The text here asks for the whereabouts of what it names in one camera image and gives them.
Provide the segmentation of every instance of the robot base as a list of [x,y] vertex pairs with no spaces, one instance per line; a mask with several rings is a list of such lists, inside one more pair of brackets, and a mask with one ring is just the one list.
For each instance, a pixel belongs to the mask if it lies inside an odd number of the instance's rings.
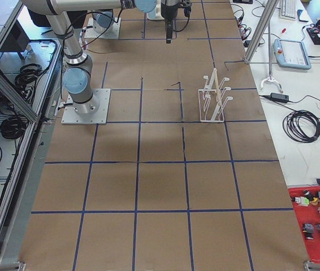
[[[100,107],[95,113],[78,114],[72,106],[67,106],[64,109],[62,124],[106,124],[111,89],[93,89],[93,94],[100,101]],[[72,103],[70,96],[67,103]]]
[[[88,20],[88,27],[92,27],[93,26],[93,18],[90,18]],[[120,35],[120,26],[121,26],[121,18],[119,18],[119,22],[118,23],[114,23],[112,25],[112,27],[107,30],[103,35],[99,36],[100,33],[97,33],[95,30],[93,30],[93,28],[89,28],[86,30],[86,34],[85,34],[85,38],[103,38],[104,40],[118,40],[119,39],[119,35]]]

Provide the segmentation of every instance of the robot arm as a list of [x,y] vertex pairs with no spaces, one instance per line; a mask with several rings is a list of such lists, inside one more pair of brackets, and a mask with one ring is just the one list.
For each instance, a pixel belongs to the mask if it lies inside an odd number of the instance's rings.
[[[172,39],[172,22],[178,9],[184,4],[191,6],[191,0],[161,0],[162,16],[166,22],[167,43]],[[22,0],[30,10],[47,16],[55,35],[63,41],[64,60],[68,69],[63,75],[63,84],[72,100],[73,109],[78,114],[96,114],[101,101],[90,87],[92,71],[91,58],[86,54],[73,34],[73,27],[67,11],[77,10],[123,10],[137,7],[142,12],[152,11],[157,0]]]

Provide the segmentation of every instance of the brown cardboard surface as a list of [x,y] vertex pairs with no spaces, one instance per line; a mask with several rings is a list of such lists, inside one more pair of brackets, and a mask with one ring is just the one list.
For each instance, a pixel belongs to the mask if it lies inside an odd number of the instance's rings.
[[233,97],[225,107],[227,121],[232,120],[265,120],[262,104],[258,91],[254,90],[230,90],[226,96]]
[[139,125],[133,123],[99,127],[93,160],[136,162],[138,133]]
[[184,164],[141,164],[139,209],[187,209]]
[[234,160],[278,159],[267,122],[228,123]]
[[234,19],[230,3],[203,3],[203,6],[207,19]]
[[128,270],[132,233],[132,214],[85,215],[76,270]]
[[181,121],[180,95],[173,90],[144,91],[142,121]]
[[136,163],[92,165],[86,210],[133,210]]
[[46,161],[89,161],[94,125],[62,125],[57,119]]
[[278,162],[236,163],[235,169],[243,208],[292,208]]
[[140,161],[183,160],[181,124],[142,124]]
[[234,22],[235,19],[231,20],[207,20],[207,28],[209,30],[210,38],[239,38],[239,29]]
[[136,270],[191,270],[185,213],[138,215]]
[[[182,10],[178,18],[181,28]],[[88,52],[91,85],[113,89],[110,123],[57,119],[46,158],[54,164],[34,205],[78,213],[32,215],[21,253],[28,270],[302,270],[301,233],[284,211],[289,196],[269,161],[277,156],[252,72],[224,64],[245,54],[230,3],[194,3],[170,45],[163,21],[136,10],[122,19],[120,40]],[[225,124],[199,122],[198,89],[214,66],[233,88]]]
[[196,270],[251,270],[239,213],[193,213],[191,221]]
[[302,271],[308,259],[293,211],[246,212],[254,270]]
[[29,271],[72,270],[81,215],[32,215],[19,261]]
[[111,92],[108,121],[139,121],[140,91],[119,90]]
[[87,164],[45,165],[33,210],[82,210],[88,170]]
[[189,163],[190,209],[239,208],[231,163]]
[[184,124],[188,161],[229,160],[224,124]]

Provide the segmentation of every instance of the table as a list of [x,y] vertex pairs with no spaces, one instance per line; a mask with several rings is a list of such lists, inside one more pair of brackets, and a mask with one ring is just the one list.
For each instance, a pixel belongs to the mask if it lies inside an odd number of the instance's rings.
[[[261,4],[257,2],[253,5],[240,4],[245,12],[243,23],[251,27],[253,31],[259,18],[252,15],[251,11],[257,5]],[[239,9],[234,5],[232,7],[234,11]],[[304,10],[300,1],[297,3],[297,8]],[[260,15],[260,10],[262,8],[256,9],[254,13]],[[276,10],[271,18],[271,32],[283,39],[301,40],[303,38],[301,28],[310,24],[311,21],[302,23],[284,20],[279,18],[278,13],[279,11]],[[268,44],[266,36],[264,38],[265,44],[258,48],[250,65],[259,95],[278,92],[276,85],[266,84],[263,90],[260,89],[261,81],[268,76]],[[306,31],[303,42],[308,55],[320,55],[320,45],[314,45]],[[281,68],[276,64],[274,54],[272,62],[273,76],[282,84],[284,94],[289,95],[290,100],[297,101],[306,95],[313,95],[320,99],[320,58],[311,59],[312,68],[309,71]],[[261,99],[261,101],[287,185],[315,185],[315,178],[320,177],[320,138],[310,144],[291,140],[282,128],[283,119],[290,113],[290,110],[269,100]],[[296,110],[309,110],[320,117],[320,102],[315,99],[307,98],[299,104],[289,106]]]

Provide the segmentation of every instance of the keyboard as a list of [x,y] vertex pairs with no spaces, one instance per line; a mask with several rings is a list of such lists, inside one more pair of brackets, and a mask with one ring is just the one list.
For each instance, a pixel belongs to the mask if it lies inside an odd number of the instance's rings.
[[279,17],[281,19],[296,20],[296,0],[280,0]]

